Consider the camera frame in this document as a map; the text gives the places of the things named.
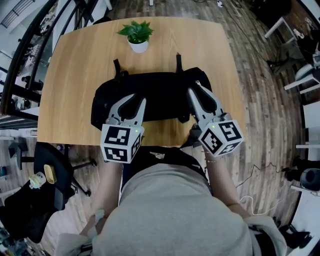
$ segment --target white cable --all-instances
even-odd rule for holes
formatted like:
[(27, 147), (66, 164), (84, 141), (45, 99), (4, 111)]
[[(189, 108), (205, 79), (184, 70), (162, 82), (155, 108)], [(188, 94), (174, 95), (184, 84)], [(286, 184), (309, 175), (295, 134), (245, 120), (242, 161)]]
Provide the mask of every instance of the white cable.
[(276, 208), (276, 206), (277, 206), (278, 204), (280, 204), (283, 200), (287, 199), (287, 197), (290, 196), (290, 195), (291, 195), (292, 193), (294, 193), (294, 192), (297, 192), (297, 190), (292, 191), (291, 193), (289, 193), (285, 198), (279, 200), (272, 208), (270, 208), (269, 210), (267, 210), (267, 211), (265, 211), (265, 212), (263, 212), (263, 213), (257, 213), (257, 214), (254, 213), (254, 199), (253, 199), (250, 195), (244, 195), (244, 196), (240, 199), (240, 202), (241, 202), (242, 199), (244, 199), (244, 198), (251, 198), (251, 199), (252, 199), (252, 201), (251, 201), (251, 211), (252, 211), (252, 215), (253, 215), (253, 216), (264, 215), (264, 214), (266, 214), (267, 212), (271, 211), (272, 209)]

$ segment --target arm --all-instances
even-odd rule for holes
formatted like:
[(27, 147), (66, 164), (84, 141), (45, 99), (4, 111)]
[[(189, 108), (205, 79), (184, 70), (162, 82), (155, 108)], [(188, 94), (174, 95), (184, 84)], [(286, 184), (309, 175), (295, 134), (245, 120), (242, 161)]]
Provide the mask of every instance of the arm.
[(99, 234), (111, 212), (118, 207), (119, 191), (122, 176), (122, 163), (108, 162), (98, 189), (93, 196), (91, 204), (91, 217), (80, 235), (86, 236), (90, 228), (95, 224), (95, 213), (97, 210), (104, 210), (104, 217), (97, 223), (96, 230)]
[(222, 158), (213, 158), (205, 150), (206, 167), (212, 193), (215, 198), (222, 201), (233, 213), (239, 214), (242, 218), (251, 215), (240, 205), (239, 194)]

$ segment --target gray shirt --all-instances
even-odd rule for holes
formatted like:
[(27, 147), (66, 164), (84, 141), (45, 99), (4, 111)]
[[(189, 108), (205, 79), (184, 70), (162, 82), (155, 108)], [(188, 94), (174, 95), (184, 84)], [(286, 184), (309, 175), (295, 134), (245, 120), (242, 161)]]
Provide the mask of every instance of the gray shirt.
[[(250, 226), (269, 235), (277, 255), (286, 254), (272, 218), (242, 219), (211, 195), (200, 174), (185, 166), (157, 164), (124, 186), (119, 206), (92, 239), (93, 255), (259, 256)], [(72, 255), (84, 243), (86, 237), (63, 234), (55, 255)]]

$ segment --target white flower pot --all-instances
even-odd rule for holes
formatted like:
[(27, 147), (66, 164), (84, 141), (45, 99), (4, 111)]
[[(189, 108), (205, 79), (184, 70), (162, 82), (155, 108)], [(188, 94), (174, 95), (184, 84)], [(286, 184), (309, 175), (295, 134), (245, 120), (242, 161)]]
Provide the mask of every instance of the white flower pot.
[(131, 49), (137, 54), (144, 53), (147, 50), (148, 45), (149, 45), (149, 43), (147, 41), (142, 42), (142, 43), (131, 43), (131, 42), (129, 42), (128, 38), (126, 40), (128, 41), (129, 45), (131, 46)]

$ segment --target railing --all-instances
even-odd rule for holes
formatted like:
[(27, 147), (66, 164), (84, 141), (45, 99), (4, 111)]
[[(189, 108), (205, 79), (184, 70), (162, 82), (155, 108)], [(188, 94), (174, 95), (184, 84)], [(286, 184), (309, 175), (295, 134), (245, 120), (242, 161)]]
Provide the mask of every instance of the railing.
[(21, 0), (17, 5), (5, 16), (1, 24), (7, 29), (10, 24), (32, 3), (36, 0)]
[(51, 8), (55, 5), (57, 0), (49, 0), (43, 8), (39, 11), (37, 16), (34, 18), (34, 20), (29, 25), (28, 29), (26, 30), (25, 34), (23, 35), (20, 44), (18, 45), (14, 56), (12, 58), (10, 67), (8, 69), (6, 79), (3, 85), (3, 92), (2, 92), (2, 98), (1, 98), (1, 104), (0, 104), (0, 112), (3, 115), (6, 116), (13, 116), (20, 119), (25, 119), (32, 121), (32, 125), (34, 125), (34, 121), (38, 121), (38, 116), (35, 114), (27, 113), (25, 111), (19, 111), (11, 107), (11, 101), (12, 96), (16, 95), (24, 99), (28, 99), (30, 101), (40, 103), (41, 95), (33, 92), (30, 90), (31, 85), (35, 81), (36, 73), (38, 70), (38, 66), (41, 62), (42, 54), (45, 50), (45, 47), (47, 45), (47, 42), (54, 30), (55, 25), (57, 24), (59, 18), (63, 14), (63, 12), (66, 10), (67, 6), (71, 3), (71, 1), (74, 1), (76, 3), (73, 11), (71, 12), (70, 16), (67, 19), (66, 24), (64, 25), (60, 36), (63, 35), (66, 32), (66, 29), (72, 19), (72, 17), (78, 12), (78, 19), (75, 20), (75, 26), (74, 30), (78, 29), (80, 25), (83, 25), (84, 27), (87, 25), (88, 21), (93, 21), (92, 18), (92, 11), (94, 7), (97, 4), (98, 0), (88, 0), (88, 3), (85, 0), (67, 0), (64, 6), (61, 8), (59, 13), (55, 15), (54, 21), (52, 22), (51, 26), (48, 28), (47, 32), (42, 36), (42, 43), (40, 45), (39, 51), (37, 52), (34, 60), (34, 65), (30, 74), (29, 82), (26, 86), (26, 88), (23, 88), (19, 85), (16, 85), (16, 78), (18, 76), (20, 66), (23, 62), (24, 55), (26, 54), (28, 47), (31, 43), (31, 40), (36, 33), (36, 31), (39, 30), (39, 26), (41, 25), (41, 22), (46, 17), (46, 15), (49, 13)]

